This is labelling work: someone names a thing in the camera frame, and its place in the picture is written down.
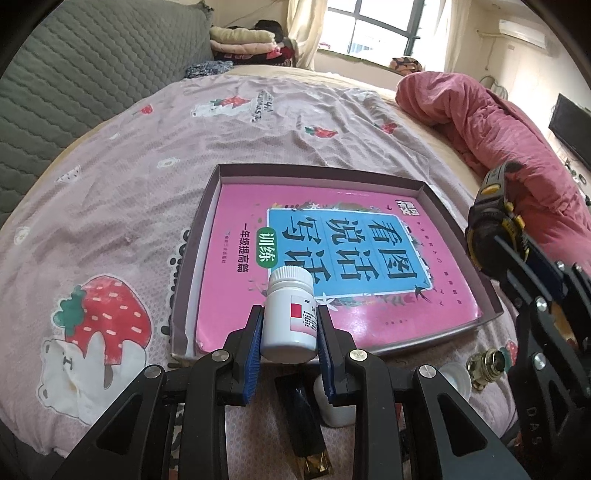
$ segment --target television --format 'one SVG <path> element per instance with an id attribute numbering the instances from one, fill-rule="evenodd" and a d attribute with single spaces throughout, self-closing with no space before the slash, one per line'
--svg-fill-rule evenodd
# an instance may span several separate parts
<path id="1" fill-rule="evenodd" d="M 559 93 L 549 128 L 591 170 L 591 113 Z"/>

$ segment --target air conditioner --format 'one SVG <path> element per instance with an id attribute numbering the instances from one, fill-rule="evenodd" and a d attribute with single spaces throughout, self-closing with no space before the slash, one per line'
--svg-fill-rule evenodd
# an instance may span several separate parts
<path id="1" fill-rule="evenodd" d="M 508 20 L 499 20 L 499 31 L 503 35 L 519 38 L 536 47 L 548 50 L 548 37 L 535 28 L 526 27 L 525 25 Z"/>

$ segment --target window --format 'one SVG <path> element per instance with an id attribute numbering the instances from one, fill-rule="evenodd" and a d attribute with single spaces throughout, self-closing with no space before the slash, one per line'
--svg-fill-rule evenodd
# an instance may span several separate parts
<path id="1" fill-rule="evenodd" d="M 320 48 L 389 65 L 393 57 L 413 55 L 420 34 L 433 29 L 433 0 L 329 0 Z"/>

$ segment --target pink book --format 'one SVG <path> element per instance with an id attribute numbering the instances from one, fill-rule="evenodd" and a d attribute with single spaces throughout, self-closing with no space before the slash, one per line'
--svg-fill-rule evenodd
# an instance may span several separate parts
<path id="1" fill-rule="evenodd" d="M 480 308 L 416 198 L 269 184 L 223 184 L 203 273 L 196 344 L 221 348 L 264 304 L 268 277 L 299 265 L 336 328 L 360 348 L 474 321 Z"/>

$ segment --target windowsill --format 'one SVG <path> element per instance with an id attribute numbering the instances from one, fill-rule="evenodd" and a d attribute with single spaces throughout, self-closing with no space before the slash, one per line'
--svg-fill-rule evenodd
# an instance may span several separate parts
<path id="1" fill-rule="evenodd" d="M 326 50 L 325 48 L 321 48 L 321 47 L 318 48 L 317 52 L 337 58 L 337 59 L 346 60 L 351 63 L 362 63 L 362 64 L 367 65 L 369 67 L 377 67 L 379 69 L 387 70 L 388 72 L 392 72 L 392 73 L 395 73 L 396 75 L 399 75 L 398 73 L 393 71 L 390 67 L 387 67 L 386 65 L 382 65 L 381 63 L 375 63 L 374 61 L 371 61 L 371 60 L 360 59 L 359 57 L 353 57 L 352 55 L 347 55 L 346 53 L 339 53 L 339 52 L 336 52 L 333 50 Z"/>

